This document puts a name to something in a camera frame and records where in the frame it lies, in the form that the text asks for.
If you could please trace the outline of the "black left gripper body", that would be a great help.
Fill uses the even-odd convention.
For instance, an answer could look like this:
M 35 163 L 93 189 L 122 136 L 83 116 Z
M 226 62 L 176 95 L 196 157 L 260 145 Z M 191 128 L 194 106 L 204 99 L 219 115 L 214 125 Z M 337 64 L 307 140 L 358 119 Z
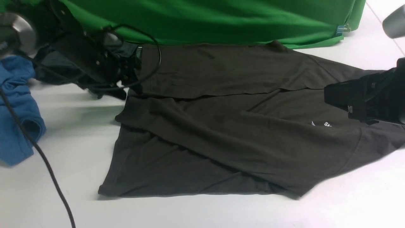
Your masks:
M 115 31 L 114 27 L 104 27 L 99 31 L 102 30 Z M 104 48 L 93 39 L 97 32 L 90 35 L 82 29 L 59 27 L 51 47 L 84 72 L 85 79 L 77 82 L 88 89 L 102 94 L 121 95 L 123 89 L 117 86 L 117 82 L 121 82 L 141 95 L 143 87 L 138 84 L 136 75 L 140 68 L 138 45 L 124 41 L 121 48 Z

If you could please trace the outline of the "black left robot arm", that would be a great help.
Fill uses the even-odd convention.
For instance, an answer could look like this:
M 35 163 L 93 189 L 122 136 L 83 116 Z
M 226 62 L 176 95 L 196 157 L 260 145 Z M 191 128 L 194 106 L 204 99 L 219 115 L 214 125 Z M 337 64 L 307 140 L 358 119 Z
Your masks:
M 126 88 L 142 95 L 136 51 L 128 57 L 113 53 L 124 45 L 118 28 L 88 32 L 60 0 L 12 0 L 1 13 L 1 57 L 22 56 L 54 76 L 55 84 L 75 84 L 99 97 L 125 99 Z

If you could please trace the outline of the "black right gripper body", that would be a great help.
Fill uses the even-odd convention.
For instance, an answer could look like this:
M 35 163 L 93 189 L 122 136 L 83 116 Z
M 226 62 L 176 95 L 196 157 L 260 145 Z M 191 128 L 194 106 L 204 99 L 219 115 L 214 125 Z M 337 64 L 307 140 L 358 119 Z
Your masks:
M 404 125 L 405 60 L 396 67 L 359 79 L 329 84 L 324 101 L 348 113 L 348 118 L 372 125 L 380 121 Z

